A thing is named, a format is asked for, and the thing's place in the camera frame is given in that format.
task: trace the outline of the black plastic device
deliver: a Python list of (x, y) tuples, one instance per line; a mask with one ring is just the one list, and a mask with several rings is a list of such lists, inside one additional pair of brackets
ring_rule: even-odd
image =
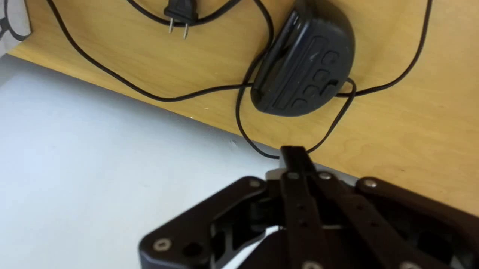
[(296, 0), (259, 69), (253, 104), (283, 117), (312, 113), (339, 92), (353, 57), (347, 17), (327, 0)]

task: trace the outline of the electrical plug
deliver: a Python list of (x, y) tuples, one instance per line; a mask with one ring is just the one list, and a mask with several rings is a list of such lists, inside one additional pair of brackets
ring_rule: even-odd
[(197, 22), (196, 0), (169, 0), (163, 14), (169, 17), (169, 34), (175, 26), (182, 25), (182, 39), (187, 39), (190, 26)]

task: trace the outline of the hole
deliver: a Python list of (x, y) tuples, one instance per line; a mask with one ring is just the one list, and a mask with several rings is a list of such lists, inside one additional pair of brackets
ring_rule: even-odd
[(191, 243), (182, 249), (182, 255), (185, 258), (197, 258), (202, 252), (203, 252), (203, 247), (200, 247), (197, 243)]

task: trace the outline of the power cord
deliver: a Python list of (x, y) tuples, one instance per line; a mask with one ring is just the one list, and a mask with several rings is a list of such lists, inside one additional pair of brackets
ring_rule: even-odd
[[(244, 98), (244, 92), (247, 87), (251, 87), (254, 83), (250, 83), (253, 75), (254, 75), (254, 71), (257, 69), (259, 63), (262, 62), (263, 56), (266, 54), (268, 48), (272, 45), (274, 42), (274, 25), (272, 25), (272, 20), (271, 20), (271, 16), (268, 13), (268, 10), (263, 7), (263, 4), (260, 0), (254, 0), (254, 5), (257, 7), (257, 10), (260, 11), (262, 17), (265, 19), (265, 23), (268, 26), (268, 42), (266, 42), (266, 47), (260, 51), (260, 54), (251, 62), (250, 68), (247, 69), (245, 75), (244, 75), (244, 80), (241, 84), (236, 84), (236, 86), (220, 86), (220, 87), (211, 87), (211, 89), (205, 89), (205, 90), (199, 90), (199, 92), (194, 92), (194, 93), (188, 93), (188, 95), (184, 95), (184, 96), (178, 96), (178, 98), (161, 98), (161, 96), (155, 96), (152, 93), (148, 93), (145, 90), (142, 90), (140, 87), (134, 86), (133, 83), (130, 83), (128, 80), (125, 80), (124, 77), (118, 75), (116, 72), (107, 69), (106, 66), (103, 66), (101, 63), (98, 63), (95, 59), (92, 59), (89, 54), (86, 54), (77, 44), (76, 41), (71, 38), (70, 32), (67, 31), (54, 0), (46, 0), (51, 11), (54, 13), (54, 17), (63, 32), (63, 35), (66, 37), (66, 39), (69, 41), (69, 44), (74, 48), (74, 51), (77, 54), (80, 54), (86, 62), (89, 62), (92, 66), (95, 66), (97, 69), (103, 71), (104, 74), (110, 75), (112, 78), (115, 78), (116, 81), (122, 83), (124, 86), (130, 87), (131, 90), (134, 90), (136, 93), (142, 95), (142, 96), (146, 96), (152, 101), (158, 101), (158, 102), (181, 102), (181, 101), (187, 101), (187, 99), (193, 99), (193, 98), (199, 98), (199, 96), (203, 96), (203, 95), (209, 95), (209, 93), (217, 93), (217, 92), (224, 92), (224, 90), (238, 90), (238, 96), (236, 96), (236, 104), (235, 104), (235, 122), (236, 122), (236, 126), (242, 135), (242, 138), (247, 141), (247, 144), (256, 152), (259, 153), (260, 156), (263, 158), (268, 158), (268, 159), (278, 159), (278, 156), (274, 156), (274, 155), (268, 155), (265, 152), (262, 152), (251, 140), (250, 137), (245, 134), (244, 128), (242, 128), (242, 122), (241, 122), (241, 104), (242, 104), (242, 98)], [(191, 11), (194, 13), (196, 11), (196, 7), (194, 4), (187, 4), (187, 7), (175, 7), (173, 10), (175, 11), (179, 11), (178, 14), (172, 16), (170, 19), (173, 17), (178, 17), (182, 19), (182, 16), (187, 14), (187, 19), (184, 20), (179, 20), (179, 22), (167, 22), (167, 20), (163, 20), (163, 19), (158, 19), (152, 14), (149, 14), (148, 11), (145, 11), (143, 8), (140, 8), (134, 0), (127, 0), (134, 10), (137, 10), (140, 14), (143, 14), (145, 17), (160, 23), (160, 25), (164, 25), (164, 26), (178, 26), (178, 28), (187, 28), (187, 25), (190, 26), (200, 26), (200, 25), (205, 25), (205, 23), (209, 23), (215, 19), (218, 19), (220, 16), (226, 14), (229, 10), (232, 10), (236, 4), (239, 4), (239, 0), (230, 0), (227, 2), (226, 5), (223, 5), (218, 11), (215, 11), (214, 14), (205, 17), (205, 19), (199, 19), (196, 20), (194, 14), (191, 14)], [(365, 95), (372, 95), (372, 93), (377, 93), (377, 92), (381, 92), (381, 90), (386, 90), (386, 89), (390, 89), (393, 87), (395, 84), (398, 84), (399, 81), (402, 81), (408, 74), (410, 71), (414, 68), (416, 62), (419, 60), (420, 57), (420, 53), (423, 50), (423, 44), (426, 41), (426, 32), (428, 32), (428, 25), (429, 25), (429, 16), (431, 16), (431, 8), (432, 8), (432, 0), (428, 0), (428, 5), (426, 5), (426, 13), (425, 13), (425, 20), (423, 20), (423, 26), (422, 26), (422, 35), (420, 35), (420, 41), (419, 41), (419, 47), (417, 47), (417, 51), (411, 60), (411, 63), (407, 66), (407, 69), (393, 81), (387, 83), (387, 84), (383, 84), (383, 86), (378, 86), (378, 87), (371, 87), (371, 89), (366, 89), (366, 90), (360, 90), (360, 92), (356, 92), (356, 83), (348, 78), (347, 83), (351, 86), (351, 90), (350, 93), (339, 93), (336, 95), (336, 98), (347, 98), (347, 101), (344, 102), (342, 108), (339, 110), (339, 113), (336, 114), (336, 117), (333, 119), (333, 122), (330, 123), (327, 132), (324, 134), (324, 137), (315, 144), (312, 146), (308, 153), (312, 153), (315, 152), (318, 147), (321, 147), (326, 140), (330, 137), (330, 134), (335, 131), (335, 128), (338, 126), (338, 123), (342, 120), (342, 117), (345, 116), (345, 113), (348, 111), (350, 105), (353, 104), (354, 98), (356, 96), (365, 96)]]
[[(375, 86), (375, 87), (359, 90), (356, 93), (356, 96), (366, 96), (366, 95), (372, 95), (372, 93), (378, 93), (378, 92), (387, 90), (387, 89), (396, 86), (398, 83), (401, 83), (413, 71), (413, 68), (416, 66), (416, 63), (417, 63), (417, 60), (419, 60), (419, 57), (420, 57), (420, 54), (423, 51), (423, 45), (425, 45), (425, 41), (426, 41), (426, 37), (428, 37), (428, 29), (429, 29), (429, 22), (431, 22), (431, 11), (432, 11), (432, 0), (428, 0), (426, 8), (425, 8), (425, 16), (423, 16), (419, 45), (417, 45), (417, 50), (414, 53), (414, 57), (407, 65), (404, 72), (398, 78), (392, 80), (387, 84), (381, 84), (381, 86)], [(348, 98), (348, 93), (338, 93), (336, 98)]]
[(157, 102), (182, 102), (182, 101), (188, 101), (188, 99), (194, 99), (199, 96), (205, 96), (205, 95), (211, 95), (211, 93), (217, 93), (217, 92), (226, 92), (226, 90), (238, 90), (239, 87), (251, 87), (253, 84), (250, 83), (242, 83), (242, 84), (233, 84), (233, 86), (218, 86), (218, 87), (211, 87), (211, 89), (203, 89), (203, 90), (197, 90), (184, 96), (176, 96), (176, 98), (163, 98), (163, 96), (155, 96), (140, 87), (137, 87), (136, 84), (130, 83), (128, 80), (125, 80), (124, 77), (121, 77), (119, 74), (110, 71), (109, 68), (106, 68), (104, 65), (98, 63), (95, 59), (92, 59), (88, 53), (85, 53), (85, 50), (82, 50), (77, 42), (73, 39), (73, 37), (70, 35), (69, 29), (66, 28), (54, 0), (46, 0), (51, 11), (54, 13), (54, 17), (64, 35), (64, 38), (69, 41), (69, 44), (74, 48), (74, 51), (82, 56), (86, 62), (89, 62), (92, 66), (95, 66), (97, 69), (100, 69), (101, 72), (107, 74), (109, 77), (112, 77), (113, 80), (119, 81), (121, 84), (130, 87), (133, 92), (149, 98), (152, 101)]
[[(136, 0), (127, 0), (127, 2), (128, 2), (128, 4), (131, 5), (131, 8), (136, 10), (139, 14), (145, 16), (146, 19), (149, 19), (149, 20), (158, 23), (158, 25), (170, 26), (170, 23), (173, 23), (172, 28), (185, 28), (185, 25), (184, 25), (181, 20), (178, 20), (178, 22), (175, 22), (175, 20), (170, 22), (170, 19), (169, 19), (169, 20), (164, 20), (164, 19), (157, 17), (157, 16), (154, 16), (152, 13), (146, 11), (145, 8), (142, 8)], [(235, 8), (239, 2), (241, 2), (241, 0), (227, 0), (223, 7), (220, 7), (220, 8), (218, 8), (217, 11), (214, 11), (212, 14), (209, 14), (209, 16), (206, 16), (206, 17), (203, 17), (203, 19), (197, 19), (197, 20), (194, 20), (193, 23), (190, 23), (188, 28), (194, 28), (194, 26), (202, 26), (202, 25), (211, 23), (211, 22), (223, 17), (226, 13), (229, 13), (232, 8)]]

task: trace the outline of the screw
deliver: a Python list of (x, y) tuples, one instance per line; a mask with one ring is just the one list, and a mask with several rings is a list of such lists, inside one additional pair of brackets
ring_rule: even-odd
[(323, 269), (323, 267), (315, 262), (308, 261), (308, 262), (302, 264), (302, 269)]
[(363, 186), (368, 187), (368, 189), (375, 189), (375, 187), (377, 187), (377, 183), (372, 181), (372, 180), (365, 180), (365, 181), (363, 181)]
[(399, 269), (420, 269), (420, 267), (417, 267), (416, 264), (411, 264), (411, 262), (402, 262), (399, 265)]
[(251, 180), (251, 181), (250, 181), (250, 187), (251, 187), (251, 189), (259, 189), (259, 187), (260, 187), (260, 183), (259, 183), (259, 181)]
[(152, 244), (152, 250), (155, 250), (155, 252), (158, 252), (158, 253), (169, 252), (169, 249), (170, 249), (170, 240), (166, 240), (166, 238), (157, 240), (157, 241)]
[(286, 178), (296, 181), (296, 180), (299, 180), (301, 177), (299, 177), (299, 174), (296, 174), (296, 172), (289, 172), (289, 174), (286, 175)]
[(323, 180), (323, 181), (329, 181), (332, 177), (330, 177), (330, 174), (320, 172), (318, 178)]

